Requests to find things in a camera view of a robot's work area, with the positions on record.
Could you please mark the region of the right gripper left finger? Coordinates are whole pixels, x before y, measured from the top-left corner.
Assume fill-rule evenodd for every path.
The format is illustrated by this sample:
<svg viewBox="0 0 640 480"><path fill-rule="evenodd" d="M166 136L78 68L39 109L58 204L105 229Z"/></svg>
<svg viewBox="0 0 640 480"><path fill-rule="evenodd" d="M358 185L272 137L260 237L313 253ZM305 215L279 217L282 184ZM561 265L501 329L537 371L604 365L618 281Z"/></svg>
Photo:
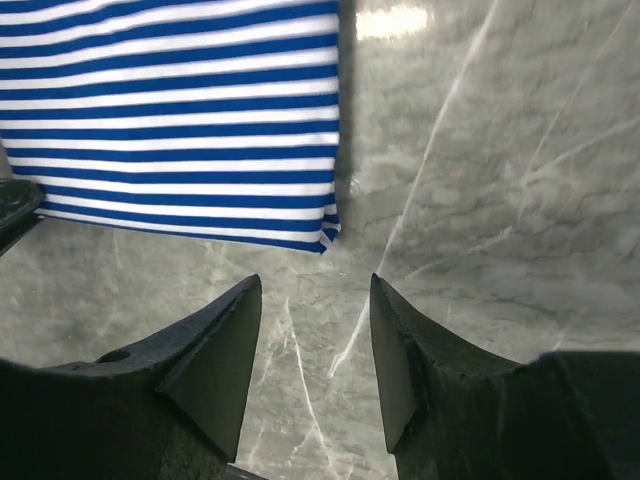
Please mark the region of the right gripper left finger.
<svg viewBox="0 0 640 480"><path fill-rule="evenodd" d="M262 314L250 276L93 362L1 363L5 479L220 479L236 459Z"/></svg>

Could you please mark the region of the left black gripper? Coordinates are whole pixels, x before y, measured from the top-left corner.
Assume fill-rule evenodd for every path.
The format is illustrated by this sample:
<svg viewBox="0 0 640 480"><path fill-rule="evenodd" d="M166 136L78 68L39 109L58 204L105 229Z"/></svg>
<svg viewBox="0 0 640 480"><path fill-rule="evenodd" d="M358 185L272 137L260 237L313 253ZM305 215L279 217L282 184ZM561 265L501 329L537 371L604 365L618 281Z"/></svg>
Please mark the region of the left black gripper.
<svg viewBox="0 0 640 480"><path fill-rule="evenodd" d="M39 223L36 210L44 198L41 188L33 182L1 180L0 255Z"/></svg>

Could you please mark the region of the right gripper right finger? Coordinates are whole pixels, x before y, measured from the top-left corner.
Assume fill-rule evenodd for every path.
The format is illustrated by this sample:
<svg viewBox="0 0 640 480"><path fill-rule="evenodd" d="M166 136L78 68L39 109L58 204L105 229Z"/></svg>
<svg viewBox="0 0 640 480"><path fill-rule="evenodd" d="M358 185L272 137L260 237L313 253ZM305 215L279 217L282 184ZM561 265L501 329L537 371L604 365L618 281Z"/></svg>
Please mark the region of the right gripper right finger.
<svg viewBox="0 0 640 480"><path fill-rule="evenodd" d="M415 309L379 276L370 330L387 451L402 479L635 479L639 356L519 364Z"/></svg>

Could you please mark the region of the blue white striped tank top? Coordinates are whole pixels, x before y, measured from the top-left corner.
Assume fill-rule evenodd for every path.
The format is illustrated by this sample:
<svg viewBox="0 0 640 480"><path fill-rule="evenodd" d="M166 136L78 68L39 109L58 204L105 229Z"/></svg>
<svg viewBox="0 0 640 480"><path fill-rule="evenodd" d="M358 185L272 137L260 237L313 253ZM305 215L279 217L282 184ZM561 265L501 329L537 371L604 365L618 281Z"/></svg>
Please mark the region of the blue white striped tank top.
<svg viewBox="0 0 640 480"><path fill-rule="evenodd" d="M44 217L321 253L335 1L5 1L1 143Z"/></svg>

